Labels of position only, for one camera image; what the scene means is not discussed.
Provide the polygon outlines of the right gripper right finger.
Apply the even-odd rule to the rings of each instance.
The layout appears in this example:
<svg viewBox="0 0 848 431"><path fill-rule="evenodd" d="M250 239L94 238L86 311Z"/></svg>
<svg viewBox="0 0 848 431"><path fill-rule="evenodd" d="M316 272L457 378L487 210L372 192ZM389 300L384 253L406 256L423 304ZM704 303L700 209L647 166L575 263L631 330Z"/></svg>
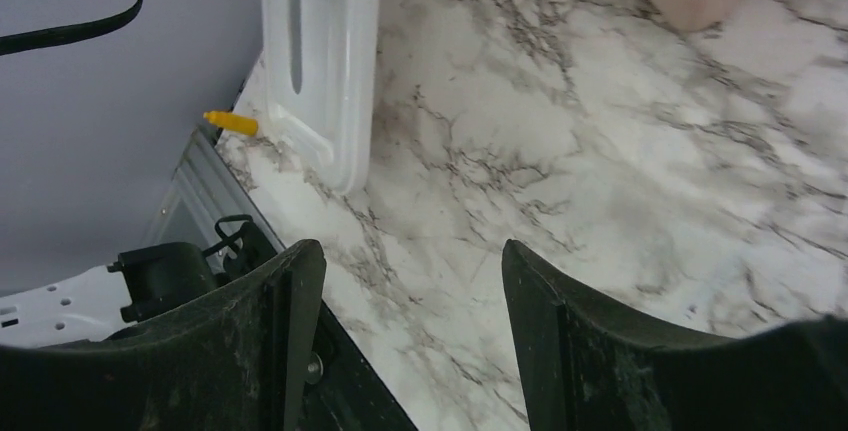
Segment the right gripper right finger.
<svg viewBox="0 0 848 431"><path fill-rule="evenodd" d="M534 430L843 430L847 324L742 339L636 310L505 243L502 278Z"/></svg>

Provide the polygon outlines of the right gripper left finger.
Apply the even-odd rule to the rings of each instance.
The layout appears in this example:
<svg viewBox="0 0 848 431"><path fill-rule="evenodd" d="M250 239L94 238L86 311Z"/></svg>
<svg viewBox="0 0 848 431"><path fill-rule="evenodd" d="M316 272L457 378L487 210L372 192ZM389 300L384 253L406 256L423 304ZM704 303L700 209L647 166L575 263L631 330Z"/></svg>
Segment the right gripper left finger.
<svg viewBox="0 0 848 431"><path fill-rule="evenodd" d="M115 339L1 350L5 430L293 430L326 271L301 240Z"/></svg>

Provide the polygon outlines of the white plastic lid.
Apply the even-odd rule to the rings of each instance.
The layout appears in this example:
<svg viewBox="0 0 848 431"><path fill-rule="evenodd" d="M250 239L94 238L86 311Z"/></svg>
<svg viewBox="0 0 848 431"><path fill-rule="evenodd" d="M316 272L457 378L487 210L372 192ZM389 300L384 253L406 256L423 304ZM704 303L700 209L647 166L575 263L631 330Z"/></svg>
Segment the white plastic lid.
<svg viewBox="0 0 848 431"><path fill-rule="evenodd" d="M267 118L338 194L370 162L379 0L262 0Z"/></svg>

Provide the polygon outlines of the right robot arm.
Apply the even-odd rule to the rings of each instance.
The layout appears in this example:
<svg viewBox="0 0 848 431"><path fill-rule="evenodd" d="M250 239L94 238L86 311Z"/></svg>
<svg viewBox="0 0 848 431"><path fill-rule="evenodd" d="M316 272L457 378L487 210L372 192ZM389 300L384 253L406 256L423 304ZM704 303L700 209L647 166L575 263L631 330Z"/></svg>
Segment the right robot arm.
<svg viewBox="0 0 848 431"><path fill-rule="evenodd" d="M120 254L1 300L5 430L409 430L322 302L321 245L253 219L202 249ZM637 311L508 241L502 278L534 430L843 430L847 323L744 339Z"/></svg>

